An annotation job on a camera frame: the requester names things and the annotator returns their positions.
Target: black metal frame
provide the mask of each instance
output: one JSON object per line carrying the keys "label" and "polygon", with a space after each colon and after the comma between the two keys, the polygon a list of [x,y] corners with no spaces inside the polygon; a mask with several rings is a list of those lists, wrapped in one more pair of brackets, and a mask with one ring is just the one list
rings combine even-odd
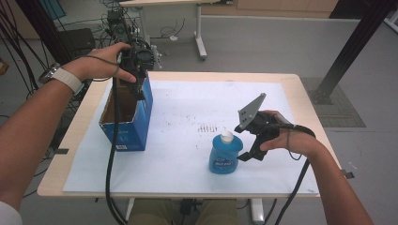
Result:
{"label": "black metal frame", "polygon": [[314,104],[332,104],[329,97],[333,89],[392,10],[395,1],[377,0],[372,3],[323,81],[315,90],[310,91],[310,98]]}

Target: hand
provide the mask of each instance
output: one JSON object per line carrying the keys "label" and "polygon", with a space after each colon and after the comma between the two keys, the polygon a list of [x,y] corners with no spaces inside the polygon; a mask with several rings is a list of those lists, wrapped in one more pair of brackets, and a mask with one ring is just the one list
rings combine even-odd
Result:
{"label": "hand", "polygon": [[[264,111],[264,113],[274,114],[277,118],[282,116],[277,111]],[[302,154],[307,158],[310,158],[320,147],[325,148],[323,144],[313,136],[289,129],[281,129],[278,138],[263,142],[260,145],[261,151],[285,148],[291,152]]]}
{"label": "hand", "polygon": [[[94,49],[89,55],[97,56],[106,61],[116,63],[116,58],[120,51],[129,48],[131,48],[130,45],[119,42],[104,49]],[[62,66],[62,68],[75,75],[77,78],[79,78],[80,81],[84,81],[86,79],[109,78],[113,74],[115,74],[117,70],[116,65],[112,65],[100,61],[99,59],[89,57],[78,58],[65,64],[64,66]],[[121,68],[117,71],[115,76],[131,83],[135,83],[136,81],[135,77],[132,74]]]}

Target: pants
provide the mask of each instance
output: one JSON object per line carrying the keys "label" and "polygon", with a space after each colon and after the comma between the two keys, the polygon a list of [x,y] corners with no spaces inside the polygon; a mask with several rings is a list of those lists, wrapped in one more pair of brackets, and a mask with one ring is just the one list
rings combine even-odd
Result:
{"label": "pants", "polygon": [[[171,225],[171,200],[135,199],[129,225]],[[237,225],[237,200],[204,200],[195,225]]]}

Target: white wristwatch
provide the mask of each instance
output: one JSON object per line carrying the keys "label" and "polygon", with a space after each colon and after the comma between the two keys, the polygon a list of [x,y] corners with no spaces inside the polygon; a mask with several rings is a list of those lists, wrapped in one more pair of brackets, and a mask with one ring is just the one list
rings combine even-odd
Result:
{"label": "white wristwatch", "polygon": [[38,81],[41,83],[47,83],[52,79],[57,79],[58,81],[66,84],[72,89],[75,96],[79,94],[84,87],[84,83],[80,82],[75,75],[61,68],[61,65],[58,63],[54,63],[47,68],[40,78],[38,78]]}

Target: watch strap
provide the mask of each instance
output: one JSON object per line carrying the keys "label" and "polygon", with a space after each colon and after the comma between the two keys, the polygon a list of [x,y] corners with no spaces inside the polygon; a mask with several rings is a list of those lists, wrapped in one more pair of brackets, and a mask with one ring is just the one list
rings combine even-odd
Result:
{"label": "watch strap", "polygon": [[77,95],[84,87],[84,84],[75,75],[67,72],[63,68],[59,68],[53,75],[53,78],[70,87],[74,95]]}

